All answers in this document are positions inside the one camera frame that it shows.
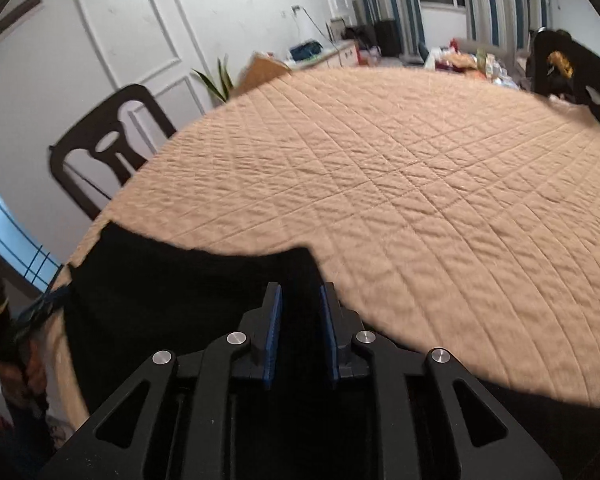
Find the black cloth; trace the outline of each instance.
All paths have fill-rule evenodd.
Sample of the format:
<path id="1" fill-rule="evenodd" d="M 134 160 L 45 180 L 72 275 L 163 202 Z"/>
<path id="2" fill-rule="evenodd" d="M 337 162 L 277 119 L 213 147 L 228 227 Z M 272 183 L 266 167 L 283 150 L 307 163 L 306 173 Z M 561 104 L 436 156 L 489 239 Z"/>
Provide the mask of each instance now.
<path id="1" fill-rule="evenodd" d="M 277 411 L 272 420 L 293 428 L 293 435 L 284 437 L 292 439 L 297 450 L 293 457 L 280 450 L 280 461 L 302 462 L 312 456 L 320 463 L 316 454 L 334 452 L 335 442 L 348 442 L 346 436 L 356 431 L 356 424 L 363 424 L 355 420 L 355 410 L 336 407 L 323 380 L 318 317 L 322 277 L 306 248 L 265 256 L 219 256 L 179 249 L 108 224 L 82 265 L 72 269 L 72 280 L 64 322 L 90 413 L 155 351 L 202 350 L 235 330 L 244 312 L 261 306 L 267 283 L 279 282 L 284 337 L 276 361 L 272 405 Z M 600 479 L 600 409 L 483 383 L 554 460 L 565 479 Z M 308 424 L 311 420 L 318 421 L 317 428 Z M 268 445 L 275 449 L 276 442 Z M 258 464 L 261 469 L 254 470 L 253 477 L 257 473 L 260 478 L 275 478 L 282 462 Z M 295 478 L 291 471 L 299 469 L 286 470 L 285 478 Z M 337 478 L 343 471 L 322 473 L 321 478 Z"/>

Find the green plant leaves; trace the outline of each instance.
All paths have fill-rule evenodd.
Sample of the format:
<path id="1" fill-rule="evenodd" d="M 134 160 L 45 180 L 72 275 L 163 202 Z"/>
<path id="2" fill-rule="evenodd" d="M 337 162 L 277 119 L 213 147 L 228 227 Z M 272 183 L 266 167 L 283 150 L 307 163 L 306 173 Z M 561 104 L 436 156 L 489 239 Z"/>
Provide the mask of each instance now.
<path id="1" fill-rule="evenodd" d="M 218 58 L 218 76 L 220 78 L 220 84 L 222 85 L 222 95 L 224 95 L 224 101 L 226 102 L 229 99 L 229 89 L 226 87 L 226 83 L 224 82 L 224 77 L 222 74 L 222 62 L 220 58 Z"/>
<path id="2" fill-rule="evenodd" d="M 226 85 L 226 87 L 229 89 L 229 91 L 231 91 L 234 89 L 234 83 L 231 81 L 231 77 L 229 76 L 229 73 L 227 72 L 227 69 L 226 69 L 228 61 L 229 61 L 229 55 L 225 54 L 224 69 L 222 70 L 221 77 L 224 79 L 224 84 Z"/>
<path id="3" fill-rule="evenodd" d="M 234 89 L 234 83 L 231 81 L 231 76 L 229 76 L 229 73 L 227 72 L 227 69 L 226 69 L 226 65 L 227 65 L 228 61 L 229 61 L 229 56 L 224 56 L 224 63 L 222 63 L 220 61 L 220 58 L 218 58 L 218 76 L 220 78 L 221 89 L 218 89 L 216 84 L 211 79 L 209 79 L 205 74 L 203 74 L 202 72 L 199 72 L 195 68 L 192 69 L 193 72 L 195 72 L 196 75 L 200 79 L 202 79 L 202 82 L 206 85 L 206 87 L 209 89 L 209 91 L 213 95 L 215 95 L 218 99 L 220 99 L 223 103 L 225 103 L 229 100 L 229 97 L 231 97 L 230 92 L 231 92 L 231 90 Z"/>
<path id="4" fill-rule="evenodd" d="M 203 74 L 202 72 L 199 72 L 198 70 L 196 70 L 195 68 L 192 69 L 193 72 L 196 73 L 196 75 L 202 79 L 202 82 L 206 85 L 206 87 L 209 89 L 209 91 L 215 95 L 218 99 L 220 99 L 223 103 L 226 102 L 226 98 L 218 91 L 218 89 L 216 88 L 216 85 L 213 81 L 211 81 L 211 79 L 209 79 L 205 74 Z"/>

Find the metal screw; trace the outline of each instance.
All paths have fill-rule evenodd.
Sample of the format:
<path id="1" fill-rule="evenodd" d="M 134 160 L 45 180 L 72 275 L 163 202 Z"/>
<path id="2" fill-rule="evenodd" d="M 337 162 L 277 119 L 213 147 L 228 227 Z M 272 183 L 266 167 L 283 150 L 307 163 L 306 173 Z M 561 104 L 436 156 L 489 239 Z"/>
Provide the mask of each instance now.
<path id="1" fill-rule="evenodd" d="M 438 363 L 446 363 L 451 359 L 451 355 L 444 348 L 436 348 L 431 352 L 431 357 Z"/>
<path id="2" fill-rule="evenodd" d="M 159 352 L 156 352 L 154 354 L 152 360 L 157 365 L 165 365 L 169 361 L 171 361 L 171 352 L 169 352 L 168 350 L 160 350 Z"/>
<path id="3" fill-rule="evenodd" d="M 371 330 L 361 330 L 356 334 L 356 339 L 361 343 L 368 345 L 376 340 L 376 334 L 371 332 Z"/>
<path id="4" fill-rule="evenodd" d="M 230 345 L 241 345 L 245 341 L 247 341 L 247 336 L 245 336 L 242 332 L 231 332 L 227 337 L 226 341 Z"/>

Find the round table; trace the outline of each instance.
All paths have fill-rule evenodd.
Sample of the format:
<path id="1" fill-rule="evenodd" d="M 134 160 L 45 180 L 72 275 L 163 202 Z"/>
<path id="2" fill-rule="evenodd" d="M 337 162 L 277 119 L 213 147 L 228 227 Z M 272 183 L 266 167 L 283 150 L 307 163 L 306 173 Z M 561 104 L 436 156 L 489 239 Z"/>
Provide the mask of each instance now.
<path id="1" fill-rule="evenodd" d="M 109 221 L 216 253 L 305 245 L 344 303 L 388 335 L 446 347 L 505 386 L 600 405 L 590 186 L 600 193 L 600 128 L 586 109 L 423 70 L 307 71 L 177 133 L 70 262 Z M 77 428 L 88 413 L 62 314 L 47 336 Z"/>

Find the chair backrest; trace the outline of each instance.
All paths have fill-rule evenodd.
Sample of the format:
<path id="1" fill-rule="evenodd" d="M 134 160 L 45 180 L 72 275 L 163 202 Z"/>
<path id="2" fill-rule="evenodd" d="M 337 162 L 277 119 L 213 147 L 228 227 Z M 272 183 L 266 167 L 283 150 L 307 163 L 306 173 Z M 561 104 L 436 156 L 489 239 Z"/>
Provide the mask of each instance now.
<path id="1" fill-rule="evenodd" d="M 427 48 L 427 45 L 424 44 L 424 41 L 418 42 L 418 54 L 420 54 L 422 62 L 426 63 L 427 57 L 429 57 L 429 49 Z"/>
<path id="2" fill-rule="evenodd" d="M 73 150 L 86 150 L 94 159 L 109 166 L 116 175 L 120 186 L 123 186 L 131 177 L 131 173 L 118 157 L 122 156 L 135 170 L 139 170 L 146 162 L 146 159 L 129 145 L 125 127 L 118 119 L 120 107 L 129 101 L 141 102 L 167 138 L 175 133 L 173 124 L 149 91 L 142 85 L 133 84 L 110 95 L 74 124 L 55 145 L 49 147 L 51 175 L 92 220 L 95 220 L 100 214 L 100 208 L 77 185 L 72 174 L 67 171 L 66 158 Z M 117 139 L 105 149 L 97 151 L 98 143 L 111 132 L 118 133 Z M 77 171 L 74 170 L 72 173 L 88 182 Z"/>
<path id="3" fill-rule="evenodd" d="M 569 36 L 554 30 L 540 30 L 533 38 L 529 58 L 532 63 L 532 91 L 544 96 L 551 93 L 547 59 L 556 50 L 564 54 L 573 68 L 571 81 L 576 103 L 587 105 L 600 122 L 600 58 Z"/>

